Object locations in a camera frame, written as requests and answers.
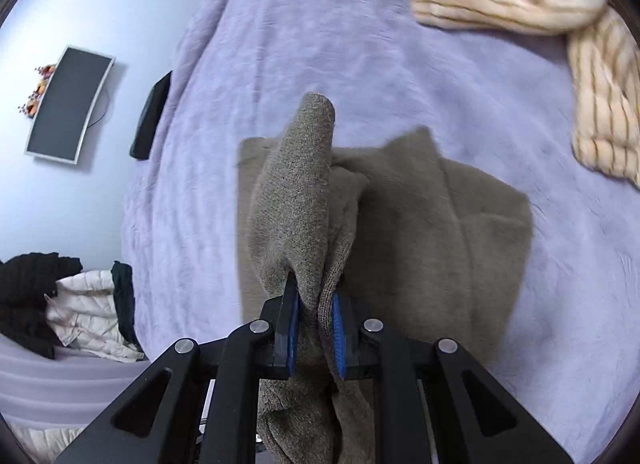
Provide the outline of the cream striped knit garment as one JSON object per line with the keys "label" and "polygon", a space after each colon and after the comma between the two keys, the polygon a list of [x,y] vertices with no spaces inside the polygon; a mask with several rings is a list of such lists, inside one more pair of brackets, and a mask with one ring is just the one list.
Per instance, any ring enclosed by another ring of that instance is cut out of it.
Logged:
{"label": "cream striped knit garment", "polygon": [[639,47],[610,0],[410,0],[410,7],[436,28],[565,36],[576,160],[638,182]]}

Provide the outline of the black object at bed edge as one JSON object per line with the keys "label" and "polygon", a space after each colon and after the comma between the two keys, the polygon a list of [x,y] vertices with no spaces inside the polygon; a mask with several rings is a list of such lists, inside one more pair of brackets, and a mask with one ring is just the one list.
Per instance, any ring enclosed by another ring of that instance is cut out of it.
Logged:
{"label": "black object at bed edge", "polygon": [[137,161],[147,161],[150,157],[157,126],[168,97],[171,74],[169,71],[158,80],[146,98],[129,151],[129,155]]}

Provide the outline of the black clothing pile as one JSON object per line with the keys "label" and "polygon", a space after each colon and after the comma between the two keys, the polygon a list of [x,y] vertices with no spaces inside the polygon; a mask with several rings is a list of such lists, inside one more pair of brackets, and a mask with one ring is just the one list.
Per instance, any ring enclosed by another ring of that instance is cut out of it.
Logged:
{"label": "black clothing pile", "polygon": [[79,258],[58,253],[29,253],[1,263],[1,334],[43,358],[53,359],[61,345],[47,324],[47,299],[56,282],[81,273]]}

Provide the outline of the lavender embossed bed blanket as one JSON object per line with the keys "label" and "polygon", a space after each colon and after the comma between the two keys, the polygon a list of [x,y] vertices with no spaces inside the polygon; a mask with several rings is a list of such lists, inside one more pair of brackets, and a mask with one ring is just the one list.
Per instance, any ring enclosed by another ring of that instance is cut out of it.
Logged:
{"label": "lavender embossed bed blanket", "polygon": [[242,323],[238,147],[280,134],[309,91],[333,102],[338,146],[426,126],[446,158],[529,196],[533,251],[492,372],[574,461],[597,458],[639,391],[639,193],[576,162],[561,39],[426,28],[408,0],[202,1],[125,203],[146,355]]}

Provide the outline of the wall mounted curved monitor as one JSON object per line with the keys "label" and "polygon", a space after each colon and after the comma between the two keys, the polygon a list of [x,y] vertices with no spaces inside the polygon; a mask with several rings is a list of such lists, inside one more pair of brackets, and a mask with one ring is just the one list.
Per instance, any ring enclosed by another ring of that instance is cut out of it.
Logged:
{"label": "wall mounted curved monitor", "polygon": [[67,46],[40,98],[25,154],[76,165],[100,92],[115,58]]}

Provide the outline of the olive brown knit sweater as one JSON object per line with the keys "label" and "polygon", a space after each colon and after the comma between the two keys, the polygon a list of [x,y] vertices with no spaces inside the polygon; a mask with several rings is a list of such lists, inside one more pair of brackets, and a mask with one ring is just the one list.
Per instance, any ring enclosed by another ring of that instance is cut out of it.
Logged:
{"label": "olive brown knit sweater", "polygon": [[370,463],[372,392],[334,362],[338,288],[415,340],[451,337],[495,358],[533,237],[528,197],[440,155],[420,127],[379,148],[333,145],[331,101],[311,92],[276,138],[239,148],[243,312],[297,281],[294,375],[259,387],[257,430],[280,463]]}

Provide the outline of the pale pink quilted jacket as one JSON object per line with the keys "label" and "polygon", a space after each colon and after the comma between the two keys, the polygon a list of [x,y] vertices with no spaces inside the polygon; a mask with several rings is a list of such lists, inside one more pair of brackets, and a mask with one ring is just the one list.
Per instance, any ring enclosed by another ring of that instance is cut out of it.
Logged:
{"label": "pale pink quilted jacket", "polygon": [[61,344],[122,363],[145,358],[119,331],[114,281],[108,270],[91,270],[55,282],[46,321]]}

